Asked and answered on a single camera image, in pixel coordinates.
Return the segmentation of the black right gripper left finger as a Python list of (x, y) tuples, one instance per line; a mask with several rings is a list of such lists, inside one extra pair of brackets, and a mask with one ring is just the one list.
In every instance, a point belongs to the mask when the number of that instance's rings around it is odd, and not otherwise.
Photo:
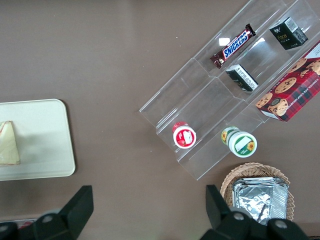
[(58, 212), (41, 216), (32, 224), (36, 240), (76, 240), (94, 211), (93, 189), (82, 186)]

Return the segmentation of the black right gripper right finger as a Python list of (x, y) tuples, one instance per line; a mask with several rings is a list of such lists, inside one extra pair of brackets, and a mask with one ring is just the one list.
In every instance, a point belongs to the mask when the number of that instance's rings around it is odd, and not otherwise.
[(215, 185), (205, 189), (206, 212), (211, 228), (202, 240), (268, 240), (267, 227), (246, 213), (232, 211)]

